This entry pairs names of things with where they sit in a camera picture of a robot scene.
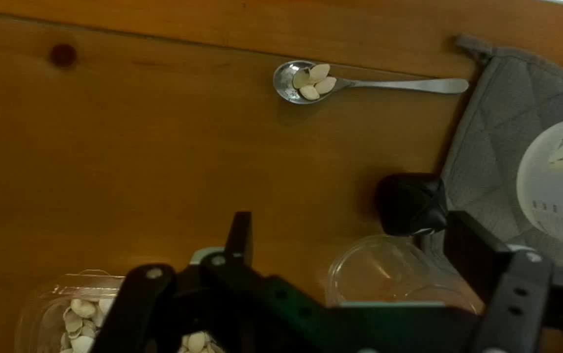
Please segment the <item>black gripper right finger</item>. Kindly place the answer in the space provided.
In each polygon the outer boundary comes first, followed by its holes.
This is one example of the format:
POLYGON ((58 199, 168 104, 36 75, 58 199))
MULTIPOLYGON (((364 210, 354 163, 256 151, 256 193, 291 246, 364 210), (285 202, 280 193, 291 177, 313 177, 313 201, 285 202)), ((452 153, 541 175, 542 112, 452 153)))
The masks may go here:
POLYGON ((537 353, 550 273, 552 263, 539 253, 513 253, 474 328, 468 353, 537 353))

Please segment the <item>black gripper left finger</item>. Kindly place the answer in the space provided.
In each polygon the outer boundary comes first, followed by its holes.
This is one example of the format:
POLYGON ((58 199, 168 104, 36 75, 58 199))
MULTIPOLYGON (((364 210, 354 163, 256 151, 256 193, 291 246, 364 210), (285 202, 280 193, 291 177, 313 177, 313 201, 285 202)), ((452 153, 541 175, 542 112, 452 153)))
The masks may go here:
POLYGON ((168 322, 174 271, 164 263, 131 269, 101 324, 89 353, 176 353, 168 322))

